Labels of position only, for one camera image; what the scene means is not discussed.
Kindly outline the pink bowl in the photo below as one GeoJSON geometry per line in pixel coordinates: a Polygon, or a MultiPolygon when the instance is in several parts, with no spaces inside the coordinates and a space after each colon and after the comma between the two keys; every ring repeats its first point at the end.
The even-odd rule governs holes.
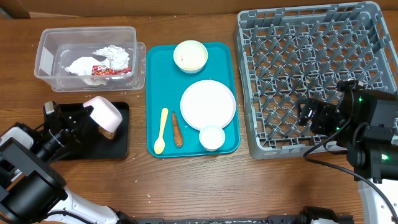
{"type": "Polygon", "coordinates": [[[123,120],[119,110],[102,96],[96,96],[83,103],[84,108],[88,106],[93,107],[91,119],[108,132],[114,133],[123,120]]]}

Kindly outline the brown food scrap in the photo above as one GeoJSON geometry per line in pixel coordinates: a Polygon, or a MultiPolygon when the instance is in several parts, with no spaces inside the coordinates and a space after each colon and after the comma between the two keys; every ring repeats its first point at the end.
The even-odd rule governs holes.
{"type": "Polygon", "coordinates": [[[116,131],[114,131],[114,132],[107,131],[101,126],[98,127],[98,132],[100,134],[102,134],[106,139],[109,139],[109,140],[112,140],[116,137],[116,131]]]}

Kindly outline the red snack wrapper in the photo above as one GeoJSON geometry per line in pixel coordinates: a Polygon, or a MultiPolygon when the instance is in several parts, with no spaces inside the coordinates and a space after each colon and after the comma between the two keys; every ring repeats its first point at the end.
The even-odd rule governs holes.
{"type": "Polygon", "coordinates": [[[131,67],[124,68],[122,70],[114,70],[102,65],[95,65],[92,69],[92,75],[123,75],[130,73],[132,71],[131,67]]]}

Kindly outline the white napkin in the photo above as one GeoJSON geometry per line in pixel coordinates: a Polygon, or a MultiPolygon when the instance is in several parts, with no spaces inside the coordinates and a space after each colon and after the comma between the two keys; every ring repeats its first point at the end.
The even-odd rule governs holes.
{"type": "Polygon", "coordinates": [[[92,69],[95,65],[102,65],[114,70],[122,70],[129,66],[130,56],[122,47],[109,45],[102,49],[92,52],[94,56],[104,57],[104,60],[98,60],[94,57],[80,57],[72,62],[65,71],[78,76],[90,76],[83,78],[83,81],[89,86],[106,85],[110,80],[121,80],[122,75],[92,75],[92,69]]]}

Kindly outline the white paper cup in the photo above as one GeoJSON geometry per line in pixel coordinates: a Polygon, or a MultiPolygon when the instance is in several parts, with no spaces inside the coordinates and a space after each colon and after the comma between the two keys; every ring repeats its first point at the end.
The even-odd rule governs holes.
{"type": "Polygon", "coordinates": [[[200,144],[210,152],[218,150],[225,139],[224,130],[219,126],[206,126],[199,133],[200,144]]]}

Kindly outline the pale green bowl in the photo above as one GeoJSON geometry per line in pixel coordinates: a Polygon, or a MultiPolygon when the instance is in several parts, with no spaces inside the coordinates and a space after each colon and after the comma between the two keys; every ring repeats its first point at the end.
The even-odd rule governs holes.
{"type": "Polygon", "coordinates": [[[185,73],[198,73],[208,60],[207,48],[199,41],[185,40],[173,52],[175,64],[185,73]]]}

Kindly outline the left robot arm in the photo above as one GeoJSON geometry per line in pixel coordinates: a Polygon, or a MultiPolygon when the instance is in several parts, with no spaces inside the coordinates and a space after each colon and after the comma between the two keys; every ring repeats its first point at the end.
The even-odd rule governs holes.
{"type": "Polygon", "coordinates": [[[6,223],[135,223],[111,207],[97,205],[67,188],[51,163],[83,148],[90,137],[87,125],[113,133],[122,121],[116,109],[85,106],[73,113],[44,111],[44,122],[35,129],[14,123],[1,136],[1,220],[6,223]]]}

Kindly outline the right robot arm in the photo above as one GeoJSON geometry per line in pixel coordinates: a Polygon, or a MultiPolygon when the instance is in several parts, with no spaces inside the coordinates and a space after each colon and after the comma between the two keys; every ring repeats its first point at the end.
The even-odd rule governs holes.
{"type": "Polygon", "coordinates": [[[340,170],[358,183],[366,223],[397,223],[397,96],[367,89],[361,81],[339,81],[337,104],[314,98],[296,103],[298,124],[326,136],[303,154],[306,161],[340,170]],[[334,141],[343,147],[352,169],[309,158],[319,147],[334,141]]]}

